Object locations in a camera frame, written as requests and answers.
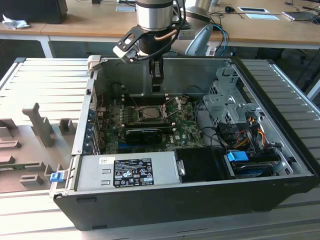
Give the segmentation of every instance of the computer case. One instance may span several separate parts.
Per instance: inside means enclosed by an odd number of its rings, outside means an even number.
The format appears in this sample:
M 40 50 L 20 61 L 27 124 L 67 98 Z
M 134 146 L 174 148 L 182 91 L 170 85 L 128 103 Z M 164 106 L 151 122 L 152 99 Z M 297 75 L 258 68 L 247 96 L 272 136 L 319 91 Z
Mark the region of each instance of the computer case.
M 66 0 L 0 0 L 0 10 L 14 20 L 60 24 L 68 8 Z

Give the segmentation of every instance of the paper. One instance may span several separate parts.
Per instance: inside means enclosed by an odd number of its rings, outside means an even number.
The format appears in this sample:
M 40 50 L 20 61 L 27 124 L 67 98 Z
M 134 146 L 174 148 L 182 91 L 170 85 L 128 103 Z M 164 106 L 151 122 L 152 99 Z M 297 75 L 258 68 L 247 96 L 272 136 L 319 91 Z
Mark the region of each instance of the paper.
M 9 29 L 21 29 L 21 28 L 27 28 L 30 27 L 30 25 L 28 25 L 28 23 L 25 20 L 13 20 L 10 18 L 7 18 L 5 15 L 3 16 L 3 21 L 2 23 Z
M 280 20 L 275 15 L 246 13 L 250 19 Z

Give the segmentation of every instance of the metal slotted surface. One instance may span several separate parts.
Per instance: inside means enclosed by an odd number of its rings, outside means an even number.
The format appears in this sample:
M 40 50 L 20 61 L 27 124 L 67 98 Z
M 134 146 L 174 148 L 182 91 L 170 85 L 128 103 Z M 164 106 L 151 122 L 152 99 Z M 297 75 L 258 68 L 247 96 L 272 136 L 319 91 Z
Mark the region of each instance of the metal slotted surface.
M 20 166 L 43 162 L 53 171 L 58 165 L 67 169 L 75 135 L 62 134 L 59 122 L 72 119 L 77 128 L 89 78 L 86 59 L 27 58 L 24 62 L 15 62 L 0 81 L 0 120 L 12 119 L 17 128 L 9 129 L 12 137 L 2 137 L 0 143 L 18 141 L 20 148 L 1 148 L 0 158 L 12 156 L 14 164 Z M 24 105 L 34 103 L 39 104 L 40 116 L 47 117 L 52 126 L 50 147 L 44 147 L 33 132 L 30 119 L 22 113 Z M 37 174 L 43 183 L 33 186 L 20 183 L 21 176 L 32 174 Z M 47 176 L 44 169 L 3 170 L 0 193 L 49 189 Z
M 27 58 L 0 89 L 0 118 L 29 125 L 23 106 L 39 103 L 40 115 L 51 124 L 61 118 L 77 123 L 89 78 L 86 59 Z
M 279 109 L 304 144 L 320 160 L 320 113 L 316 106 L 275 65 L 266 60 L 243 60 L 243 63 Z M 244 87 L 249 99 L 255 102 Z

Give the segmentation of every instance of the blue latch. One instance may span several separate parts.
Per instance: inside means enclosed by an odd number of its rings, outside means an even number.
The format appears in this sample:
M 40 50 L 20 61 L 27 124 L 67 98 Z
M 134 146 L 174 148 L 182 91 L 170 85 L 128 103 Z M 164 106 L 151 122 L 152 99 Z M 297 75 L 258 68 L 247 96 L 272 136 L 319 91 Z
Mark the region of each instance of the blue latch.
M 248 161 L 248 156 L 245 151 L 231 151 L 226 155 L 229 162 Z
M 64 181 L 64 173 L 63 172 L 54 172 L 51 173 L 50 182 L 63 182 Z

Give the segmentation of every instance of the power supply label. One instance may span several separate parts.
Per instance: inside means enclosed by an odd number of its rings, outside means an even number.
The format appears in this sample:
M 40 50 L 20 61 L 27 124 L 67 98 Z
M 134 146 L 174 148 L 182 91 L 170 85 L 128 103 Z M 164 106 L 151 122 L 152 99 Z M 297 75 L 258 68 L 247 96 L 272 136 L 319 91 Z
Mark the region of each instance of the power supply label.
M 151 158 L 115 160 L 113 186 L 116 188 L 154 185 Z

